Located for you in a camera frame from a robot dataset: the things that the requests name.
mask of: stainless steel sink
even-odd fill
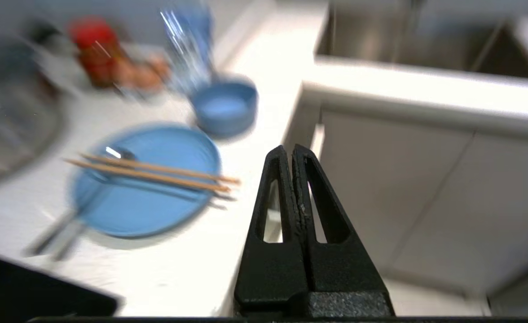
[[[38,159],[63,129],[59,90],[38,58],[21,39],[0,37],[0,179]]]
[[[318,55],[528,78],[528,56],[505,20],[397,10],[332,8]]]

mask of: red bottle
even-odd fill
[[[116,59],[126,56],[112,28],[102,18],[85,17],[71,24],[70,34],[93,86],[112,86]]]

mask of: blue bowl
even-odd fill
[[[200,129],[216,137],[238,135],[256,117],[258,92],[244,81],[221,81],[196,92],[190,98]]]

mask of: floor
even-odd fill
[[[385,279],[397,316],[490,316],[486,299],[467,299]]]

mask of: sink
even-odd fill
[[[36,79],[0,85],[0,180],[38,159],[63,129],[52,87]]]
[[[317,55],[528,78],[506,21],[455,14],[330,10]]]

